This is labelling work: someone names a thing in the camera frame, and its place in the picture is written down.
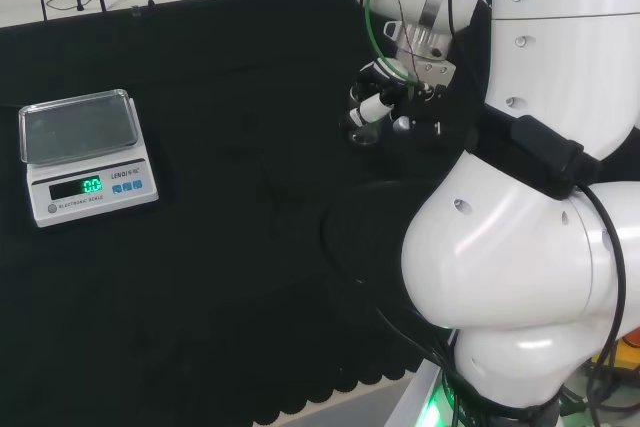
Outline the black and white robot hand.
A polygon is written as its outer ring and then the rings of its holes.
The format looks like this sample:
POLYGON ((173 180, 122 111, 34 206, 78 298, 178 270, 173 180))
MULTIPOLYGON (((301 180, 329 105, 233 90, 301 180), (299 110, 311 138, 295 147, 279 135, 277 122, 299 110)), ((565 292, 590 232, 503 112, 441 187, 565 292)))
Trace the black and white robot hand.
POLYGON ((376 59, 361 68, 349 91, 349 107, 339 117, 348 141, 371 146, 383 132, 441 134, 446 91, 456 67, 448 61, 419 61, 418 82, 400 77, 405 69, 396 59, 376 59))

